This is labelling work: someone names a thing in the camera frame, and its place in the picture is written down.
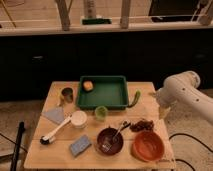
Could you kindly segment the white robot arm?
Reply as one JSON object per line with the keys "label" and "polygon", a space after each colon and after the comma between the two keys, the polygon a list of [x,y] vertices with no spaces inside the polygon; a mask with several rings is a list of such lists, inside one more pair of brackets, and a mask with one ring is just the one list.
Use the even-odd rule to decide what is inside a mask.
{"label": "white robot arm", "polygon": [[213,125],[213,98],[198,90],[200,83],[201,79],[194,71],[185,71],[167,77],[155,94],[159,105],[159,118],[165,118],[171,105],[180,101],[196,110]]}

